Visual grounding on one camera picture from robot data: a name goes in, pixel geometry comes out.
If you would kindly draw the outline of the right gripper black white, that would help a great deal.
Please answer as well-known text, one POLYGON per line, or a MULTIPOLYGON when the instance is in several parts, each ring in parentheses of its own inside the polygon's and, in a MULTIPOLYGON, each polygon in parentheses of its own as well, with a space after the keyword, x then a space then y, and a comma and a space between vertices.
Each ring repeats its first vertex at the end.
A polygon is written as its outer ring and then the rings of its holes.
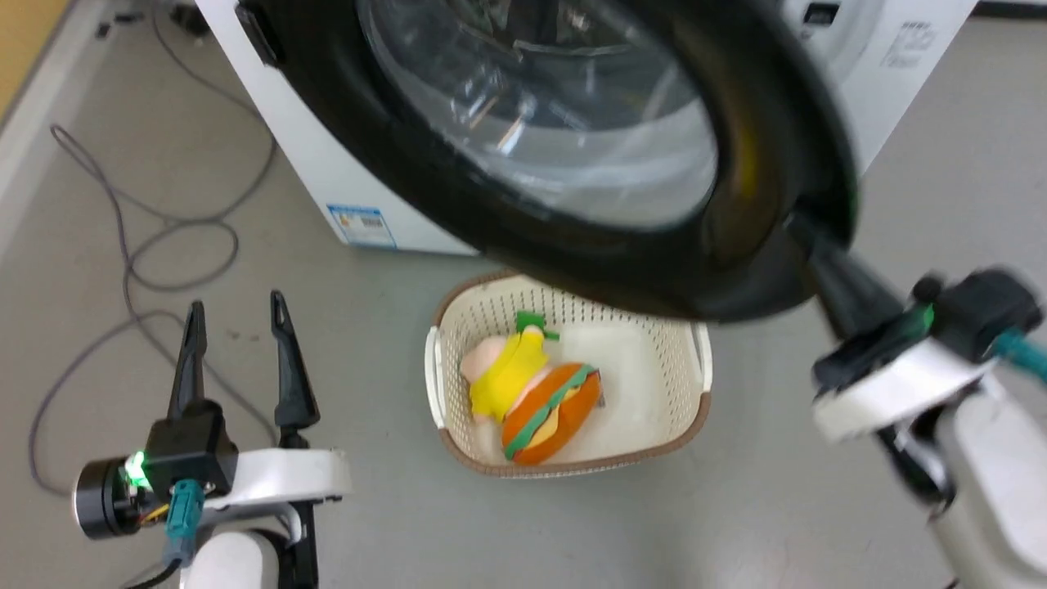
POLYGON ((927 275, 904 302, 814 216, 788 217, 807 280, 837 340, 814 365, 814 422, 840 443, 942 405, 1005 359, 1035 377, 1045 352, 1027 337, 1045 318, 1035 291, 1004 268, 956 284, 927 275))

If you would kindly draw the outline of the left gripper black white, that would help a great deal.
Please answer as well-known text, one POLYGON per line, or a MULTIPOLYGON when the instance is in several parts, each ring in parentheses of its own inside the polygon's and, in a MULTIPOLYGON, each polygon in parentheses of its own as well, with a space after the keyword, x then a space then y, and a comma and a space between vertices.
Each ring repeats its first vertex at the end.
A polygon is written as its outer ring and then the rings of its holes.
POLYGON ((221 407, 204 399, 207 329, 204 303, 188 308, 169 397, 141 451, 85 465, 72 493, 79 529, 92 540, 138 533, 154 509, 190 509, 202 524, 221 512, 337 501, 350 491, 348 463, 336 450, 313 450, 303 436, 321 420, 317 398, 284 295, 270 294, 279 388, 279 444, 241 452, 221 407))

